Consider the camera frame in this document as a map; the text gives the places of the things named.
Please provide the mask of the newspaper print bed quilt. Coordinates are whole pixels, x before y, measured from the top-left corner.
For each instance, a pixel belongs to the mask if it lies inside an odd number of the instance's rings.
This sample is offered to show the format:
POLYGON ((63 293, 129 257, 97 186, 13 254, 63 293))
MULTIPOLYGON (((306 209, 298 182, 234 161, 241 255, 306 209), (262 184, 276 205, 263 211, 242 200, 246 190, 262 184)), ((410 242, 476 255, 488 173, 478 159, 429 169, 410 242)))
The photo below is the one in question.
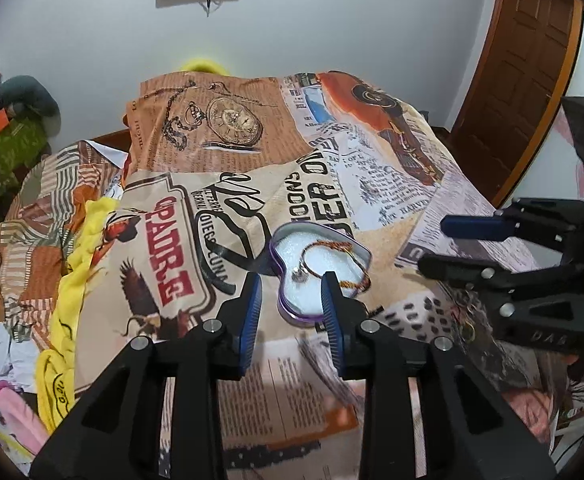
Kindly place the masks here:
POLYGON ((542 445, 554 432, 546 359, 494 340, 467 292, 420 278, 425 250, 531 270, 514 240, 451 240, 444 214, 490 214, 410 105, 344 73, 281 79, 169 74, 127 107, 131 167, 94 252, 78 324, 75 393, 83 394, 132 338, 188 333, 241 292, 263 285, 252 365, 219 386, 232 479, 353 479, 362 382, 336 376, 327 337, 278 308, 272 234, 289 222, 342 232, 372 254, 357 296, 401 336, 446 336, 500 391, 542 445))

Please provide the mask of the silver pendant charm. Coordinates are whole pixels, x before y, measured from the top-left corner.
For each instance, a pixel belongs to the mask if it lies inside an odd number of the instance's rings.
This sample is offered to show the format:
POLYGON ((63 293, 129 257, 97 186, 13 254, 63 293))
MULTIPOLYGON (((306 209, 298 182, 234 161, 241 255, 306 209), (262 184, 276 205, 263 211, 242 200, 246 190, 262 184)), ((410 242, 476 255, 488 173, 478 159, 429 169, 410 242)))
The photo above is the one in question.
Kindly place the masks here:
POLYGON ((299 260, 298 266, 292 271, 292 281, 295 283, 305 283, 308 280, 309 272, 303 259, 299 260))

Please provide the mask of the yellow cloth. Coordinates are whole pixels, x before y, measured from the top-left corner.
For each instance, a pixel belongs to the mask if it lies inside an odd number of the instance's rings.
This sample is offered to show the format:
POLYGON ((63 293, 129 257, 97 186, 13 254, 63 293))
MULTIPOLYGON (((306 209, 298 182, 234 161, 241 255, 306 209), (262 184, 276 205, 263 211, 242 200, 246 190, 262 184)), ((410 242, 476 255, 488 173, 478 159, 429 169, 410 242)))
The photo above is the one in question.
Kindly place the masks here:
POLYGON ((51 347, 39 354, 34 374, 38 415, 48 432, 60 426, 76 403, 76 341, 84 292, 92 257, 103 240, 105 222, 117 206, 118 200, 110 197, 86 203, 86 218, 74 251, 68 257, 69 272, 58 285, 56 305, 49 323, 51 347))

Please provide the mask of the brown wooden door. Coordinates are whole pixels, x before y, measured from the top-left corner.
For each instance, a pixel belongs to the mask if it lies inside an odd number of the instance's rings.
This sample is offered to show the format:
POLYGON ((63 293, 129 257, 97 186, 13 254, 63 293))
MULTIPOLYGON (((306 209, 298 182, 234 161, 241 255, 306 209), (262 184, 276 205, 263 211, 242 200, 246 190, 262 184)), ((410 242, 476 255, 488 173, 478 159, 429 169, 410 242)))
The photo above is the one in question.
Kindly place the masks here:
POLYGON ((495 0, 481 57, 447 144, 495 206, 519 183, 569 87, 580 0, 495 0))

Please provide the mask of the purple heart-shaped tin box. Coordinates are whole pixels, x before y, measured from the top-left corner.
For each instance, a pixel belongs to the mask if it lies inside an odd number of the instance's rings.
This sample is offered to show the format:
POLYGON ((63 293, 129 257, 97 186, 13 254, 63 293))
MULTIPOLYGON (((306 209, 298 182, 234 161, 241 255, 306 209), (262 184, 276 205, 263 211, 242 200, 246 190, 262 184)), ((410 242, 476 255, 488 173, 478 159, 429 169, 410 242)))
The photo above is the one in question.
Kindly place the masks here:
POLYGON ((372 254, 350 236, 313 222, 289 222, 272 234, 269 252, 279 277, 278 308, 298 327, 322 321, 321 278, 336 275, 342 294, 355 298, 371 286, 372 254), (305 283, 292 281, 292 271, 303 259, 309 272, 305 283))

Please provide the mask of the white wardrobe door with hearts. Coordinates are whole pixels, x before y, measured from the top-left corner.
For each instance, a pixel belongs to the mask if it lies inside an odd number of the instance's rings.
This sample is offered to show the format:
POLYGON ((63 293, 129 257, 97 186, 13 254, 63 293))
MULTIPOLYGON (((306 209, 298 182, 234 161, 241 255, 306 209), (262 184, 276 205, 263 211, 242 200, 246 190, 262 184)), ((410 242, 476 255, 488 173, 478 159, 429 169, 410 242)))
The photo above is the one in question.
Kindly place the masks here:
MULTIPOLYGON (((566 96, 584 96, 584 26, 576 63, 566 96)), ((584 168, 572 144, 562 108, 558 110, 540 149, 522 179, 513 188, 513 198, 543 197, 581 200, 584 197, 584 168)))

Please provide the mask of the pink plush toy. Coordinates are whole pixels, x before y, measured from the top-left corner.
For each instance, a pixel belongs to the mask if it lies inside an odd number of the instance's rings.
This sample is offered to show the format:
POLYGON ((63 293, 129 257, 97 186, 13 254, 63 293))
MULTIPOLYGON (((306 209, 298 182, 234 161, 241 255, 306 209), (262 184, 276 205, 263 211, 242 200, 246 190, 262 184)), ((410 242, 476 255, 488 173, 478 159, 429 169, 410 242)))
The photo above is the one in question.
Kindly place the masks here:
POLYGON ((39 416, 5 380, 0 380, 0 415, 8 432, 32 454, 38 454, 49 438, 39 416))

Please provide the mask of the striped patchwork blanket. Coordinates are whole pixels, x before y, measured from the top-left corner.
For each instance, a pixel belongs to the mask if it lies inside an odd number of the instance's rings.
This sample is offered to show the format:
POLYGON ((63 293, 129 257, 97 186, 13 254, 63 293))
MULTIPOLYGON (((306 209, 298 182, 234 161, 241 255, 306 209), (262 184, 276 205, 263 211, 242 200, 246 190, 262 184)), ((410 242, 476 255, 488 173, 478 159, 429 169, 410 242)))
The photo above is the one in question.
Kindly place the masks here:
POLYGON ((79 141, 43 159, 22 181, 0 222, 0 324, 14 341, 52 347, 58 284, 86 204, 103 197, 118 174, 113 162, 79 141))

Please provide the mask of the green patterned cloth pile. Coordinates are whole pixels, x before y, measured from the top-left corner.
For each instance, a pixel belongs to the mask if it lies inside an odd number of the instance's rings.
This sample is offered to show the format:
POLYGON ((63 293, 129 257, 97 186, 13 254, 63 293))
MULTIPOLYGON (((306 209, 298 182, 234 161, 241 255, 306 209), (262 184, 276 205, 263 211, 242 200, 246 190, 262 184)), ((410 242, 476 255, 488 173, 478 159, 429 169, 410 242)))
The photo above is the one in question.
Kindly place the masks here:
POLYGON ((18 168, 31 169, 48 147, 42 122, 28 117, 12 119, 0 132, 0 197, 12 188, 18 188, 22 179, 18 168))

